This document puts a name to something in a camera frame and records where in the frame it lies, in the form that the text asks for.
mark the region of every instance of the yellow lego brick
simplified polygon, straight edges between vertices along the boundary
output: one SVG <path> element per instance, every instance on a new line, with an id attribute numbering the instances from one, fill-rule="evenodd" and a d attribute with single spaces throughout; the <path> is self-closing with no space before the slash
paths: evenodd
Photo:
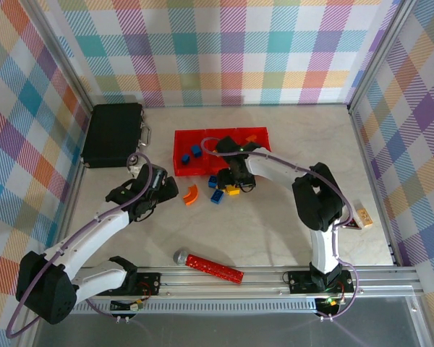
<path id="1" fill-rule="evenodd" d="M 228 195 L 238 195 L 239 194 L 239 188 L 235 186 L 226 186 L 225 191 Z"/>
<path id="2" fill-rule="evenodd" d="M 360 208 L 359 210 L 357 210 L 357 214 L 359 215 L 363 226 L 371 226 L 373 224 L 373 221 L 371 220 L 371 217 L 366 211 L 366 209 Z"/>

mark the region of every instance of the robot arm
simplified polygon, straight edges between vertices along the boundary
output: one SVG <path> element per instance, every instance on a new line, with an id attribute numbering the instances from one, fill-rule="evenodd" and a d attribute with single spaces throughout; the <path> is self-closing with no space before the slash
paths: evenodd
<path id="1" fill-rule="evenodd" d="M 101 212 L 123 205 L 137 196 L 145 187 L 148 174 L 145 164 L 136 179 L 125 182 L 108 194 Z M 174 178 L 167 177 L 163 168 L 153 166 L 150 185 L 140 199 L 98 220 L 65 249 L 62 247 L 71 236 L 43 254 L 27 253 L 20 263 L 16 299 L 21 300 L 37 273 L 56 253 L 61 252 L 61 256 L 49 266 L 25 301 L 26 307 L 50 324 L 61 322 L 77 303 L 91 296 L 109 289 L 135 286 L 137 267 L 121 257 L 112 257 L 97 267 L 82 269 L 82 266 L 114 234 L 133 221 L 141 221 L 142 215 L 151 214 L 157 204 L 176 197 L 178 193 Z"/>
<path id="2" fill-rule="evenodd" d="M 341 217 L 344 206 L 341 198 L 311 174 L 295 171 L 272 158 L 268 158 L 267 155 L 269 154 L 271 157 L 283 159 L 253 142 L 240 147 L 232 138 L 226 137 L 218 142 L 216 150 L 219 153 L 251 151 L 263 154 L 224 156 L 229 168 L 218 172 L 220 189 L 223 189 L 227 184 L 235 184 L 242 188 L 255 187 L 254 176 L 262 176 L 293 191 L 299 218 L 310 229 L 312 281 L 320 291 L 324 291 L 341 272 L 341 265 L 335 258 L 332 247 L 333 224 Z M 325 177 L 338 188 L 333 175 L 325 164 L 317 163 L 310 170 Z"/>

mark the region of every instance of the orange lego piece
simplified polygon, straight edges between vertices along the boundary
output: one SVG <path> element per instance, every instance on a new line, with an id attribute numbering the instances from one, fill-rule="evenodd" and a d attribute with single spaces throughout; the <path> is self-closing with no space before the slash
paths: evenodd
<path id="1" fill-rule="evenodd" d="M 254 142 L 258 137 L 255 135 L 251 135 L 249 137 L 246 137 L 246 141 L 248 142 Z"/>
<path id="2" fill-rule="evenodd" d="M 188 187 L 188 194 L 183 197 L 183 201 L 185 202 L 185 205 L 186 206 L 191 205 L 193 202 L 196 201 L 197 196 L 198 196 L 197 185 L 193 184 L 192 186 Z"/>

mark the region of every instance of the black briefcase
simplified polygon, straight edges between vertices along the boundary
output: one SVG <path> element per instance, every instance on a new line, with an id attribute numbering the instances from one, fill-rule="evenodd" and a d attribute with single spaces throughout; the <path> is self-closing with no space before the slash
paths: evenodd
<path id="1" fill-rule="evenodd" d="M 88 168 L 127 165 L 130 154 L 149 144 L 150 129 L 139 103 L 113 103 L 93 108 L 82 162 Z"/>

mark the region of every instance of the marble surface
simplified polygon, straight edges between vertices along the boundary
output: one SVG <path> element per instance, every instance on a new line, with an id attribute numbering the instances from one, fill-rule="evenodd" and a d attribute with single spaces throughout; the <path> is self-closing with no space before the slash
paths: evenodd
<path id="1" fill-rule="evenodd" d="M 362 165 L 345 106 L 244 108 L 153 108 L 146 110 L 152 129 L 145 151 L 154 164 L 173 175 L 177 129 L 267 127 L 272 151 L 301 166 L 326 163 L 342 192 L 365 206 L 374 221 L 361 231 L 341 229 L 341 257 L 357 265 L 390 265 L 386 238 Z M 124 168 L 85 170 L 70 232 L 87 223 L 111 189 L 129 179 Z M 248 194 L 210 201 L 208 177 L 178 177 L 180 194 L 156 208 L 142 223 L 132 223 L 109 239 L 87 262 L 94 266 L 120 255 L 138 266 L 173 265 L 178 248 L 227 265 L 307 265 L 310 232 L 297 217 L 292 192 L 257 178 Z M 199 197 L 185 206 L 182 196 L 196 184 Z"/>

